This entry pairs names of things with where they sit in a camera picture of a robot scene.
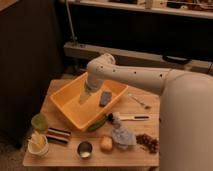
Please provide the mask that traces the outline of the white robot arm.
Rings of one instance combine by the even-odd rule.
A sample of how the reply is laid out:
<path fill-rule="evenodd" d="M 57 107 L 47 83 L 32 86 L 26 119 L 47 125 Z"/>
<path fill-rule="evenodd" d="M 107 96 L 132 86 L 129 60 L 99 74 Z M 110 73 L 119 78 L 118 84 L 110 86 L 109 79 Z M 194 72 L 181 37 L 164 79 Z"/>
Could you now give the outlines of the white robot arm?
<path fill-rule="evenodd" d="M 159 171 L 213 171 L 213 76 L 119 66 L 110 54 L 87 64 L 85 91 L 114 80 L 160 96 Z"/>

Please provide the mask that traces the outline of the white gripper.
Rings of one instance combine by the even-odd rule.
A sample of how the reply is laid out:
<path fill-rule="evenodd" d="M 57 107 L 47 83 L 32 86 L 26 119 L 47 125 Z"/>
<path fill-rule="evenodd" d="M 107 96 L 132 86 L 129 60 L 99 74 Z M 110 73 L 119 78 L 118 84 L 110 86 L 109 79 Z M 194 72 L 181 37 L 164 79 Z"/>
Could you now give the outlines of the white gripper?
<path fill-rule="evenodd" d="M 100 86 L 97 83 L 86 81 L 85 89 L 86 90 L 82 91 L 80 94 L 80 104 L 84 104 L 92 96 L 92 93 L 95 93 L 100 89 Z"/>

